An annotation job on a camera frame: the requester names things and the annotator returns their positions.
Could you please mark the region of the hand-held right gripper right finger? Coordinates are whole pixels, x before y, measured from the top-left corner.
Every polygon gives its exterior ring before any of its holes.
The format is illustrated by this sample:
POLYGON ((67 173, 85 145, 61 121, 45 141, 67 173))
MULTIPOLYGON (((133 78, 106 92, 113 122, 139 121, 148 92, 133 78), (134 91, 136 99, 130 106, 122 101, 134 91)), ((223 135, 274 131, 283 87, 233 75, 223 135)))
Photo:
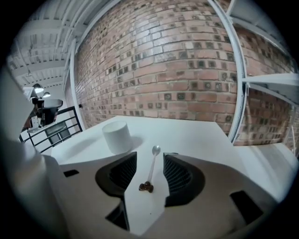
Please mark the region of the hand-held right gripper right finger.
POLYGON ((164 212, 149 239, 242 239, 277 201, 238 170, 178 154, 164 155, 169 186, 164 212))

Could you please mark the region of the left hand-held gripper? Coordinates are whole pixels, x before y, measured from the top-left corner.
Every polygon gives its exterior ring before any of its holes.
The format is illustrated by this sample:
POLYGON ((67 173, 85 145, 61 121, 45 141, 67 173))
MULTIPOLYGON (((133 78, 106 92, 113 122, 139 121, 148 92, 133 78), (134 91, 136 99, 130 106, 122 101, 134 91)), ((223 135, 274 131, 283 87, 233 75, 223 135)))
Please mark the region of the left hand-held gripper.
POLYGON ((63 105, 60 99, 31 98, 33 110, 27 120, 27 129, 38 129, 50 125, 56 121, 59 108, 63 105))

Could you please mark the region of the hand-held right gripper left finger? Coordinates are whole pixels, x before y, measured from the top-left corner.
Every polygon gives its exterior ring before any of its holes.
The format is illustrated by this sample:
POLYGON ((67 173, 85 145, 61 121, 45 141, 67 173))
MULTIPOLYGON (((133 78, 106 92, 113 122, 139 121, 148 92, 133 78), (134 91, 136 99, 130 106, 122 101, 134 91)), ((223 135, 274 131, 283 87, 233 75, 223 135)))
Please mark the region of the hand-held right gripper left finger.
POLYGON ((125 191, 137 153, 62 165, 64 214, 71 233, 129 233, 125 191))

